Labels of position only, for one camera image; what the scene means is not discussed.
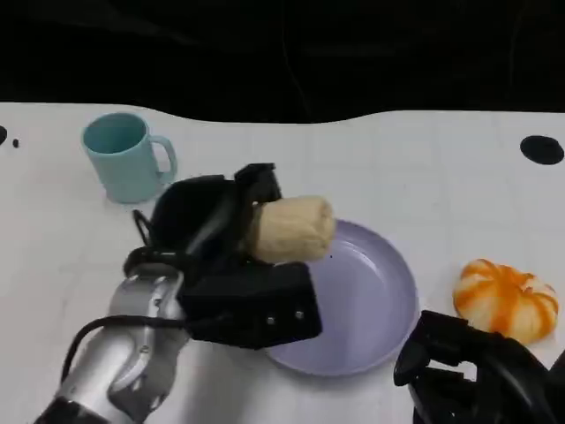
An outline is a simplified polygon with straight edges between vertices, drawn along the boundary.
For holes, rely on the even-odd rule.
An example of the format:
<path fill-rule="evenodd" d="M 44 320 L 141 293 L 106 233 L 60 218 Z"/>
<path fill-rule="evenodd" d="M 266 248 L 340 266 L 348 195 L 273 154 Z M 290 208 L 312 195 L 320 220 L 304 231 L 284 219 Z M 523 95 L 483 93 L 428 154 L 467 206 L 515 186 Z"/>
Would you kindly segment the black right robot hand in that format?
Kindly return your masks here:
<path fill-rule="evenodd" d="M 415 423 L 562 423 L 564 358 L 545 367 L 524 345 L 425 310 L 404 344 L 394 383 Z"/>

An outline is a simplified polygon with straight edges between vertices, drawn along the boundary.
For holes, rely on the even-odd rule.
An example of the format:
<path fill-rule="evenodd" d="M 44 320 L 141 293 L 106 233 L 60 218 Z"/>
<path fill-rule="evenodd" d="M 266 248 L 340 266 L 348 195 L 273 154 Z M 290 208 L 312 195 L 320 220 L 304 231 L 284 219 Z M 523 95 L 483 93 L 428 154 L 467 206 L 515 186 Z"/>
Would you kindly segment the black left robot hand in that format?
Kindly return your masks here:
<path fill-rule="evenodd" d="M 185 275 L 229 259 L 252 230 L 256 208 L 282 198 L 273 163 L 234 174 L 177 181 L 160 197 L 147 224 L 147 245 Z"/>

